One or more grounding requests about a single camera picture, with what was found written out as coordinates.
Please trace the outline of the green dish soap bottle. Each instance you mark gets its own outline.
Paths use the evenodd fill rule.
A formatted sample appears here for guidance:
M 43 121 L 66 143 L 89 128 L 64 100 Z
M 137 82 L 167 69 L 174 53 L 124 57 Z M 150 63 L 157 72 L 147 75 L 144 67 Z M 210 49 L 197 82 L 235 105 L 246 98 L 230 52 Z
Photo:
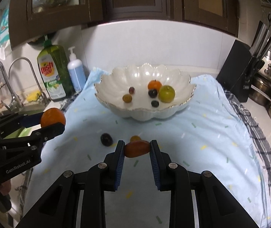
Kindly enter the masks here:
M 52 101 L 64 100 L 75 93 L 63 46 L 52 44 L 51 39 L 45 36 L 43 49 L 37 56 L 37 63 L 45 89 Z

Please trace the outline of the dark red date fruit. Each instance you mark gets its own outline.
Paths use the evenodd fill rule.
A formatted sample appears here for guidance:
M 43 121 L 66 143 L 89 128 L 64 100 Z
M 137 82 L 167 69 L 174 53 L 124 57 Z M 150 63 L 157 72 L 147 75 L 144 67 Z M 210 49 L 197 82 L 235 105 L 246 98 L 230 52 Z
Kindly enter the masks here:
M 130 142 L 141 141 L 142 139 L 138 135 L 134 135 L 130 138 Z

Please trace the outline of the reddish brown oval fruit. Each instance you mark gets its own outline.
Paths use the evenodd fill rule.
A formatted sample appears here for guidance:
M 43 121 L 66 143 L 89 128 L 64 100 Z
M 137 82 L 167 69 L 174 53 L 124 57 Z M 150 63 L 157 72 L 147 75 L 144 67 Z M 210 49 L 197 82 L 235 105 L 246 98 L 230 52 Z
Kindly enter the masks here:
M 150 143 L 147 141 L 129 142 L 124 147 L 124 155 L 127 158 L 136 158 L 149 153 Z

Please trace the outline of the white blue pump bottle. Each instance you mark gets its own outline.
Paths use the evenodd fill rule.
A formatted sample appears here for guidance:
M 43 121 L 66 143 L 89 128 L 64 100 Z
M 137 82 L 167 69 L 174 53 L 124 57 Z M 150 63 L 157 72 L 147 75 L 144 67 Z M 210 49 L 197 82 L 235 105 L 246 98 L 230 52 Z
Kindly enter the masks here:
M 70 51 L 69 63 L 67 69 L 71 78 L 75 92 L 79 93 L 83 90 L 86 84 L 86 76 L 83 68 L 83 63 L 80 59 L 77 58 L 74 53 L 74 46 L 68 48 Z

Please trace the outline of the black knife block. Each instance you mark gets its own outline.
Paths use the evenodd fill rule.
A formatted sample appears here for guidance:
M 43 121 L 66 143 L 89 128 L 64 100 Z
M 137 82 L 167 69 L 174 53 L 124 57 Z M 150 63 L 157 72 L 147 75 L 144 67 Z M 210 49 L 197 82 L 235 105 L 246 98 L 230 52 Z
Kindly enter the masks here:
M 251 55 L 248 45 L 236 40 L 216 80 L 223 89 L 233 93 L 240 103 L 245 103 L 252 79 L 262 65 L 264 62 Z

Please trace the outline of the white scalloped bowl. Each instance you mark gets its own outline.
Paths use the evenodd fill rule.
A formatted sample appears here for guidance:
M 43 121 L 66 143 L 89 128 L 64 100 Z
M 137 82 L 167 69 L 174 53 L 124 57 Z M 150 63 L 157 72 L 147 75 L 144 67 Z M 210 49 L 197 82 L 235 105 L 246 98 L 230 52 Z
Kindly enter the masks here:
M 175 90 L 175 98 L 170 103 L 159 101 L 154 108 L 148 95 L 147 85 L 151 80 L 159 80 Z M 124 103 L 122 97 L 129 94 L 134 87 L 131 103 Z M 102 74 L 98 83 L 94 84 L 95 97 L 105 108 L 123 118 L 148 121 L 152 118 L 166 119 L 186 108 L 194 95 L 196 85 L 191 83 L 188 73 L 178 68 L 168 69 L 165 65 L 152 66 L 144 63 L 140 66 L 114 68 L 110 74 Z

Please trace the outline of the small orange mandarin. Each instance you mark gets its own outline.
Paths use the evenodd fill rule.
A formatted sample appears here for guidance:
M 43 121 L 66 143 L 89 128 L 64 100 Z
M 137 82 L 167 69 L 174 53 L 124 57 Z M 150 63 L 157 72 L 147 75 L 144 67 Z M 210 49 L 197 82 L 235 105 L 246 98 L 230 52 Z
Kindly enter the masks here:
M 157 91 L 159 91 L 161 87 L 162 87 L 162 83 L 159 80 L 151 80 L 147 85 L 147 88 L 149 90 L 156 89 Z

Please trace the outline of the brown small round fruit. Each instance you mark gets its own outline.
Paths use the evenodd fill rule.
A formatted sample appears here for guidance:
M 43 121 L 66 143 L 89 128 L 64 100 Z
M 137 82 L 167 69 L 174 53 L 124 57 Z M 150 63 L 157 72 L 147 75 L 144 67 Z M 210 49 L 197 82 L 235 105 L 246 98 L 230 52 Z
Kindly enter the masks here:
M 130 87 L 128 91 L 129 91 L 129 94 L 134 94 L 135 93 L 135 88 Z

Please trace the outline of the steel pot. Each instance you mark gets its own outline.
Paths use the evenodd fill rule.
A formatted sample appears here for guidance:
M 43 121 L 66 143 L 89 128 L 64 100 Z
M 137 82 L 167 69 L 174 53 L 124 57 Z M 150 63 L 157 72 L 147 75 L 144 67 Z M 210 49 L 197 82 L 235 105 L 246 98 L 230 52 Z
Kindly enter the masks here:
M 248 96 L 255 103 L 268 109 L 271 107 L 270 91 L 271 89 L 266 80 L 255 76 L 253 77 Z

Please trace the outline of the checkered kitchen towel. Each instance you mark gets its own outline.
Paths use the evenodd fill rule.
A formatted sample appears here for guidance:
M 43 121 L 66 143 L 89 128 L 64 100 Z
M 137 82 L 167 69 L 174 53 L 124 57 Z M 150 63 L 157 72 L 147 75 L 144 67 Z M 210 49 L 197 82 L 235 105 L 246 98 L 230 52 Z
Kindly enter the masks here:
M 249 110 L 247 110 L 229 90 L 224 90 L 224 93 L 234 111 L 247 127 L 248 133 L 254 143 L 254 151 L 264 163 L 263 168 L 267 172 L 268 186 L 271 196 L 271 146 L 258 123 L 251 116 Z

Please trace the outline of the green apple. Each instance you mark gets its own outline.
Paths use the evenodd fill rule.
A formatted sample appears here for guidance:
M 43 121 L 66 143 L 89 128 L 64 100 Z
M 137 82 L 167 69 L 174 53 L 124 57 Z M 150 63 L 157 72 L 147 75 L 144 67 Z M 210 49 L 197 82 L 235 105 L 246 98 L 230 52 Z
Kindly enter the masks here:
M 170 85 L 163 85 L 159 89 L 158 98 L 161 102 L 170 103 L 175 98 L 175 90 Z

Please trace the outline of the large orange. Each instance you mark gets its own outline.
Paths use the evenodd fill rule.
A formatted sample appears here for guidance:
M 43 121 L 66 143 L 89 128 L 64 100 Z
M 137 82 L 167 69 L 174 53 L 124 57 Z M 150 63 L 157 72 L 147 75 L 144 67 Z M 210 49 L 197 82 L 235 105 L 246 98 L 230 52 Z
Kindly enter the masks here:
M 40 120 L 41 128 L 61 123 L 66 125 L 66 118 L 64 113 L 58 108 L 50 108 L 46 110 Z

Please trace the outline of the yellow sponge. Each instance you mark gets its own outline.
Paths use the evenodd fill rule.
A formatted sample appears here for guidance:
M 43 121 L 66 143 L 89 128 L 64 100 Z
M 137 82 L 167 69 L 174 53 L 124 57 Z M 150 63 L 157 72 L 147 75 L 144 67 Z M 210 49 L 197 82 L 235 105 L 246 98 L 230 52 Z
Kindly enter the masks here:
M 42 93 L 39 90 L 33 91 L 26 96 L 28 102 L 34 102 L 41 99 Z

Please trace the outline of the yellowish small round fruit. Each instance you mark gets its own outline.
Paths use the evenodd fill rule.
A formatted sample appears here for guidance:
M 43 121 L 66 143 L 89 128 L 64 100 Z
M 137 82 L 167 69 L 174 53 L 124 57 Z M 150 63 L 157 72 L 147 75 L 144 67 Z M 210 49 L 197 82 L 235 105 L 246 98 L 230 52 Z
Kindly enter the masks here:
M 125 94 L 122 97 L 122 100 L 124 101 L 124 103 L 131 103 L 132 102 L 132 95 L 131 94 Z

